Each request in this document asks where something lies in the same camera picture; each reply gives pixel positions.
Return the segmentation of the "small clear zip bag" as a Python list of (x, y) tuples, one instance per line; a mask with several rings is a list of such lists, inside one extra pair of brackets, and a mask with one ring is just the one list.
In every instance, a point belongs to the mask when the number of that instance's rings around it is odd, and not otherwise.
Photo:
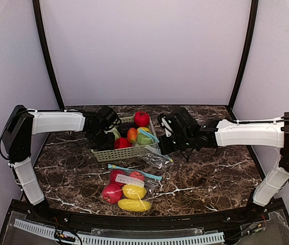
[[(148, 132), (142, 130), (139, 133), (149, 134)], [(152, 165), (158, 169), (165, 169), (172, 166), (174, 161), (168, 155), (163, 155), (161, 153), (158, 138), (154, 135), (152, 135), (152, 138), (154, 143), (146, 145), (146, 152), (140, 154), (139, 157), (146, 161), (149, 165)]]

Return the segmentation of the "orange pepper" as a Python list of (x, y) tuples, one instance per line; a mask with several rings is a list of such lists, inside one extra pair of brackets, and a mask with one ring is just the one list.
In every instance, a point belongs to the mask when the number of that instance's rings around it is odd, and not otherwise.
[(127, 132), (127, 141), (134, 144), (137, 141), (138, 131), (136, 128), (130, 128)]

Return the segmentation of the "pink-red wrinkled fruit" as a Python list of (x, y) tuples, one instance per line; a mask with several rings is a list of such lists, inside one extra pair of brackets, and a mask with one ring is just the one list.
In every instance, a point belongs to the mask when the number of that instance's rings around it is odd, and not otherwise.
[(118, 185), (119, 187), (124, 186), (123, 183), (119, 183), (119, 182), (116, 181), (116, 178), (117, 178), (117, 176), (118, 176), (119, 174), (125, 175), (125, 176), (127, 175), (127, 173), (126, 173), (125, 171), (123, 171), (123, 170), (120, 170), (120, 169), (114, 169), (114, 170), (112, 170), (112, 171), (110, 172), (110, 175), (109, 175), (110, 184), (116, 184), (116, 185)]

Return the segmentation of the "red apple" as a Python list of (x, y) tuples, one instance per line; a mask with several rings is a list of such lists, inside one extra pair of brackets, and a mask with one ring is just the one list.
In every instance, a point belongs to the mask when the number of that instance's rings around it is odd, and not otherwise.
[(117, 204), (122, 195), (121, 187), (116, 184), (109, 184), (102, 191), (103, 200), (110, 204)]

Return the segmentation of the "yellow lemon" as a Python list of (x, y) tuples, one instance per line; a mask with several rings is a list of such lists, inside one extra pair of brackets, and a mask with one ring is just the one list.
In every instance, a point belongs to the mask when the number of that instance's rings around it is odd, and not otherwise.
[(146, 194), (147, 190), (144, 187), (126, 184), (122, 187), (122, 192), (124, 196), (132, 200), (141, 200)]

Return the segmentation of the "large clear zip bag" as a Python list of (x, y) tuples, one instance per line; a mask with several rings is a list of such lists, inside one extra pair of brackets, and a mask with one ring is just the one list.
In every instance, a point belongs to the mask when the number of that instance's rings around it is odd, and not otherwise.
[(108, 169), (110, 173), (101, 200), (127, 212), (148, 212), (163, 177), (112, 164)]

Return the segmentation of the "yellow wrinkled banana-like fruit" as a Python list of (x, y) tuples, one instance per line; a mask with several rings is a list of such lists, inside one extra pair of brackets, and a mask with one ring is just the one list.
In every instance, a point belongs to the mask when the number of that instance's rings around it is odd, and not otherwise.
[(151, 203), (143, 200), (121, 199), (117, 205), (122, 210), (130, 212), (146, 212), (151, 209)]

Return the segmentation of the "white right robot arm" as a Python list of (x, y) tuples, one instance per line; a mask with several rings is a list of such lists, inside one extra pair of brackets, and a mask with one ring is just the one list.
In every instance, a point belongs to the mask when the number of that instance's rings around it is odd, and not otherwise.
[(159, 137), (164, 155), (230, 145), (260, 145), (279, 149), (280, 160), (253, 192), (252, 202), (266, 206), (289, 182), (289, 112), (265, 120), (210, 119), (199, 124), (184, 107), (158, 116), (165, 134)]

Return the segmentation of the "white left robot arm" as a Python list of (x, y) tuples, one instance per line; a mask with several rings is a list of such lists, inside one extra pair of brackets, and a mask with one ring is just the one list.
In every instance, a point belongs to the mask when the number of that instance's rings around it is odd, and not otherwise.
[(113, 108), (103, 106), (95, 112), (75, 109), (37, 110), (17, 105), (0, 135), (0, 154), (7, 160), (26, 200), (37, 206), (46, 198), (35, 173), (33, 156), (36, 139), (54, 132), (82, 132), (92, 150), (112, 150), (115, 135), (111, 129), (121, 124)]

